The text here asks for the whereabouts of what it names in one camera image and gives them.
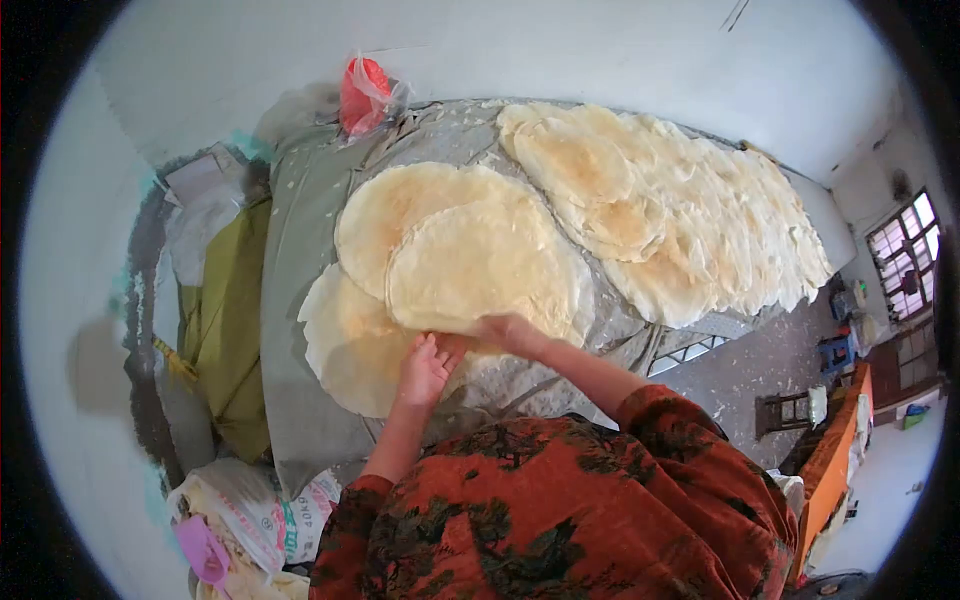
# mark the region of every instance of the gray bedsheet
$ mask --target gray bedsheet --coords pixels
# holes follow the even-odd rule
[[[500,150],[496,114],[506,101],[432,103],[409,110],[389,132],[343,147],[335,126],[314,127],[284,140],[276,152],[271,217],[261,302],[261,364],[276,471],[288,497],[318,472],[366,457],[382,426],[340,407],[324,392],[304,359],[297,323],[313,280],[337,260],[333,229],[348,194],[391,166],[437,160],[482,163],[511,177],[525,174]],[[586,349],[646,374],[656,358],[662,327],[643,321],[607,280],[599,262],[580,249],[594,282],[596,320]],[[716,315],[701,327],[746,333],[757,319]],[[440,408],[427,442],[515,415],[554,417],[577,412],[615,424],[554,372],[514,357],[464,385]]]

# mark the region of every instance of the red plastic bag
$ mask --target red plastic bag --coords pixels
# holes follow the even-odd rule
[[[405,107],[407,86],[390,81],[375,60],[360,53],[350,60],[340,82],[340,124],[350,139],[373,132]]]

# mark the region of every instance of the person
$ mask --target person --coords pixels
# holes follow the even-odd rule
[[[326,523],[310,598],[780,597],[797,519],[696,404],[517,315],[475,334],[615,420],[518,418],[420,456],[466,339],[422,333],[361,476]]]

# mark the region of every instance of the tiled floor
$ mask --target tiled floor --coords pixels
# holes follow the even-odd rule
[[[827,294],[801,302],[763,328],[653,377],[690,398],[720,423],[731,442],[764,468],[774,468],[803,430],[755,439],[758,396],[796,394],[821,382],[817,343],[834,335]]]

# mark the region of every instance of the pink plastic scoop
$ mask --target pink plastic scoop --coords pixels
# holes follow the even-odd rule
[[[173,528],[183,556],[186,557],[200,581],[214,586],[220,595],[230,600],[224,589],[230,557],[227,555],[226,548],[206,526],[204,518],[193,515],[186,521],[177,523]]]

